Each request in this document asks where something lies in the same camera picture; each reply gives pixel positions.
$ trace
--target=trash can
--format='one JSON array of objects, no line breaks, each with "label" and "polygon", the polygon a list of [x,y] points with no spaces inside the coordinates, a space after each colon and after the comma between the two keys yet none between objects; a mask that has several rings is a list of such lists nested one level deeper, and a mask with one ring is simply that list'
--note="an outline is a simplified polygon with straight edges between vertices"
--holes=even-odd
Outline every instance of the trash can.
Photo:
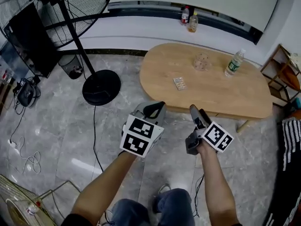
[{"label": "trash can", "polygon": [[80,77],[83,73],[83,67],[76,55],[64,55],[58,64],[73,80]]}]

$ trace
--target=white cable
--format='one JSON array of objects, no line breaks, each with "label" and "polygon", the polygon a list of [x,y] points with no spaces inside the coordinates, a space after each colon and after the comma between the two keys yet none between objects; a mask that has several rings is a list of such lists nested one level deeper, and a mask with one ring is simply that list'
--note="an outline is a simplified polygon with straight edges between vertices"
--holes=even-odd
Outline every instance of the white cable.
[{"label": "white cable", "polygon": [[[9,162],[8,159],[5,159],[5,162],[7,162],[7,163],[8,163],[12,168],[14,168],[17,172],[23,174],[23,173],[24,173],[24,170],[25,170],[25,167],[26,167],[26,164],[27,164],[27,162],[29,161],[29,162],[32,164],[32,169],[33,169],[33,171],[34,171],[36,174],[39,174],[39,173],[41,172],[41,165],[40,165],[41,154],[40,154],[40,152],[36,151],[33,155],[31,155],[31,156],[29,156],[29,157],[23,157],[22,154],[21,154],[21,150],[22,150],[22,148],[23,148],[23,146],[24,146],[24,143],[25,143],[25,138],[22,136],[22,137],[20,137],[19,143],[18,143],[18,145],[17,145],[16,148],[15,148],[15,150],[18,152],[18,154],[20,155],[20,157],[21,157],[22,159],[26,159],[25,164],[24,164],[24,167],[23,167],[23,169],[22,169],[22,172],[20,172],[17,168],[15,168],[12,164],[10,164],[10,162]],[[39,170],[38,170],[38,171],[36,171],[36,169],[34,168],[34,165],[38,165],[38,166],[39,166]]]}]

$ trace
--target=jeans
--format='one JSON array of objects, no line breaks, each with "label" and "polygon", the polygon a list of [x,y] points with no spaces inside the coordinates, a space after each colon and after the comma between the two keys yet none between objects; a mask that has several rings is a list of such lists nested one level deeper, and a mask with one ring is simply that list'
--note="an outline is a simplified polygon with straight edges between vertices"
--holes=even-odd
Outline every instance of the jeans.
[{"label": "jeans", "polygon": [[[153,205],[162,213],[158,226],[194,226],[191,198],[184,189],[176,188],[159,194]],[[113,207],[112,222],[116,226],[150,226],[146,207],[130,199],[121,199]]]}]

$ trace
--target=black round base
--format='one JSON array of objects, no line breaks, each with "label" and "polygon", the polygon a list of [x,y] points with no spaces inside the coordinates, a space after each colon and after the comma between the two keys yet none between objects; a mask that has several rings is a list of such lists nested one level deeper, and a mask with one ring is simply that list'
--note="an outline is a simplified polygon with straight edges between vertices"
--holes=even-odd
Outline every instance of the black round base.
[{"label": "black round base", "polygon": [[120,87],[120,78],[114,71],[100,70],[85,81],[83,97],[90,105],[105,105],[118,95]]}]

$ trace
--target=gray tile floor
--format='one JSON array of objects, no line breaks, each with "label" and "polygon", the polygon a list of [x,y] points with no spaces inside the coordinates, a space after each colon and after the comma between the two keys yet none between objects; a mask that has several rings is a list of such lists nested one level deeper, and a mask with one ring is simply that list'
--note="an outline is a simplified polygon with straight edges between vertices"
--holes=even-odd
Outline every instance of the gray tile floor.
[{"label": "gray tile floor", "polygon": [[[95,70],[112,69],[122,80],[118,97],[105,106],[96,108],[96,149],[98,158],[106,168],[116,158],[121,139],[121,126],[135,107],[148,100],[139,82],[142,57],[134,56],[89,56]],[[41,173],[35,174],[30,165],[20,174],[10,163],[22,170],[24,160],[8,145],[11,133],[20,119],[12,107],[0,117],[0,173],[19,185],[41,194],[66,180],[72,181],[80,190],[100,174],[93,153],[93,110],[82,95],[84,77],[71,80],[57,66],[48,79],[40,84],[41,97],[32,108],[27,108],[23,121],[13,136],[18,142],[25,137],[23,156],[40,151]],[[243,225],[260,225],[266,215],[273,192],[277,170],[277,132],[274,115],[248,127],[240,135],[237,125],[242,121],[212,118],[234,137],[235,141],[219,159],[225,177],[234,194],[238,217]],[[167,112],[162,139],[147,155],[137,159],[114,200],[129,198],[148,206],[152,194],[163,183],[173,188],[180,187],[195,196],[196,181],[203,170],[200,157],[187,155],[184,140],[194,129],[187,114]],[[66,216],[78,193],[66,186],[55,194],[60,211]],[[62,218],[47,199],[48,210],[56,222]],[[1,202],[1,211],[7,215]],[[204,185],[198,194],[196,225],[209,225],[205,202]],[[158,219],[151,216],[155,223]]]}]

